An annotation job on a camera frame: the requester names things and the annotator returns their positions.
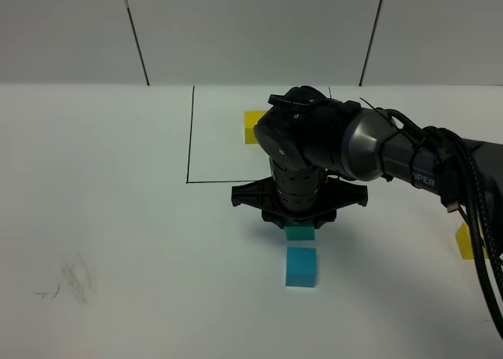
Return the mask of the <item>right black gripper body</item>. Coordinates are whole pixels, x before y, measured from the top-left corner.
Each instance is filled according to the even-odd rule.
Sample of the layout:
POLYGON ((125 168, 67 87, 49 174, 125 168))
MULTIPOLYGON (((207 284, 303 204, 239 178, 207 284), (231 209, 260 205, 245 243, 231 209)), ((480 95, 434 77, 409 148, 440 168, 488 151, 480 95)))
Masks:
MULTIPOLYGON (((270 170, 275 184, 275 192, 280 207, 292 212, 310 211, 320 196, 320 189, 325 184, 327 177, 325 170, 315 165, 309 165, 301 170, 289 170, 270 158, 270 170)), ((271 222, 280 228, 284 228, 286 222, 302 223, 307 221, 288 221, 275 214, 262 212, 265 222, 271 222)), ((315 229, 321 228, 328 222, 334 222, 336 211, 329 212, 311 221, 315 229)))

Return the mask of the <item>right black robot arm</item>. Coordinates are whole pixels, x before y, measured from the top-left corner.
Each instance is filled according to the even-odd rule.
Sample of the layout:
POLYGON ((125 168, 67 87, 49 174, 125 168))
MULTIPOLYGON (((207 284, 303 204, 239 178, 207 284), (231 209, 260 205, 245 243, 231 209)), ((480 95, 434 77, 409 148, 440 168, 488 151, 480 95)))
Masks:
POLYGON ((232 191, 233 204, 258 208, 277 225, 335 219, 366 205, 368 181, 405 181, 461 205, 493 233, 502 230, 502 147, 421 128, 393 109, 338 101, 309 86, 271 95, 254 133, 271 175, 232 191))

